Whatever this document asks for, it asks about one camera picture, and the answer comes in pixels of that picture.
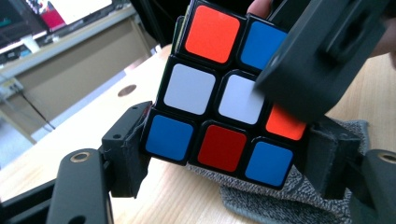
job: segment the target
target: cube face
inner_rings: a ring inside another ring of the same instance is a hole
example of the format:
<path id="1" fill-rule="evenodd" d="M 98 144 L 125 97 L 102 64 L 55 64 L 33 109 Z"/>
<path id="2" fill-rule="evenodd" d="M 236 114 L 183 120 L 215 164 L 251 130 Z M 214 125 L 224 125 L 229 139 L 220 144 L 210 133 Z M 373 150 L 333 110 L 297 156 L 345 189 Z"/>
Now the cube face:
<path id="1" fill-rule="evenodd" d="M 231 57 L 240 21 L 211 7 L 198 6 L 186 41 L 186 50 L 216 63 Z"/>
<path id="2" fill-rule="evenodd" d="M 219 113 L 246 124 L 256 124 L 264 97 L 254 91 L 254 80 L 231 73 L 219 102 Z"/>
<path id="3" fill-rule="evenodd" d="M 185 164 L 194 132 L 193 125 L 165 114 L 157 114 L 153 109 L 148 119 L 149 132 L 144 141 L 146 152 Z"/>
<path id="4" fill-rule="evenodd" d="M 253 148 L 245 175 L 247 178 L 279 188 L 290 169 L 291 150 L 259 141 Z"/>
<path id="5" fill-rule="evenodd" d="M 282 188 L 305 124 L 254 90 L 285 33 L 193 0 L 148 115 L 142 150 L 274 189 Z"/>
<path id="6" fill-rule="evenodd" d="M 269 133 L 297 141 L 303 137 L 305 127 L 305 123 L 295 119 L 278 105 L 274 105 L 265 129 Z"/>
<path id="7" fill-rule="evenodd" d="M 250 19 L 239 50 L 238 60 L 244 66 L 261 71 L 287 34 L 267 22 L 258 21 L 254 16 L 250 16 Z"/>
<path id="8" fill-rule="evenodd" d="M 173 68 L 163 101 L 168 106 L 203 115 L 215 83 L 214 75 L 178 63 Z"/>
<path id="9" fill-rule="evenodd" d="M 244 133 L 210 124 L 199 148 L 198 162 L 235 172 L 248 141 Z"/>

